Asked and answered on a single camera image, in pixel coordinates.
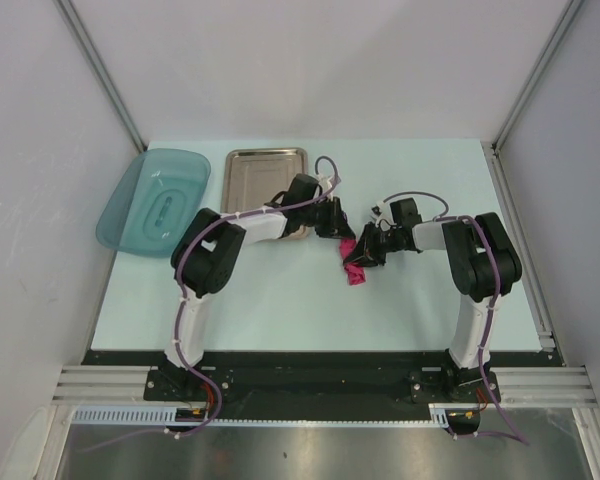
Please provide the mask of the pink paper napkin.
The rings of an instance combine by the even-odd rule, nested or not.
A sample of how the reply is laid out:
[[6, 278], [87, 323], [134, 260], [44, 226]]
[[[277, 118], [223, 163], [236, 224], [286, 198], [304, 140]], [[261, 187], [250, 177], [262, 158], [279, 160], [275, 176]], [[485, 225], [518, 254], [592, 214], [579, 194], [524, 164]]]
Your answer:
[[[342, 260], [351, 254], [356, 246], [355, 239], [341, 239], [339, 244], [339, 252]], [[350, 286], [357, 286], [366, 282], [366, 276], [364, 269], [351, 264], [343, 265], [344, 271], [347, 275], [348, 284]]]

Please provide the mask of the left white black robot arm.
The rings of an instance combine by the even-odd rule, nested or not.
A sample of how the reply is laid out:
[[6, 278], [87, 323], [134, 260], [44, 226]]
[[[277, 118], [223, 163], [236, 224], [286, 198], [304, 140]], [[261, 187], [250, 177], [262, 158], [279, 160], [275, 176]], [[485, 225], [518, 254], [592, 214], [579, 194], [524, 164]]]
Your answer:
[[196, 214], [171, 258], [180, 298], [165, 360], [157, 369], [177, 398], [190, 399], [200, 390], [204, 378], [194, 366], [204, 354], [211, 304], [229, 283], [242, 251], [259, 244], [296, 244], [299, 230], [330, 240], [355, 237], [334, 195], [340, 182], [337, 173], [298, 174], [261, 207], [225, 214], [204, 208]]

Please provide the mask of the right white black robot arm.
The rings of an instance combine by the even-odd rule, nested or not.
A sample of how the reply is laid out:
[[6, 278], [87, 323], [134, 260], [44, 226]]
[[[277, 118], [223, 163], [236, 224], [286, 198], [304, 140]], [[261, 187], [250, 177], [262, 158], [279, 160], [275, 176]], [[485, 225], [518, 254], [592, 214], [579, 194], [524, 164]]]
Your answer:
[[364, 226], [346, 266], [383, 266], [390, 253], [444, 251], [460, 294], [455, 333], [436, 383], [449, 399], [464, 401], [489, 387], [491, 333], [500, 300], [522, 277], [521, 260], [494, 213], [476, 217], [441, 215], [424, 221], [412, 198], [389, 203], [391, 219], [374, 208], [376, 219]]

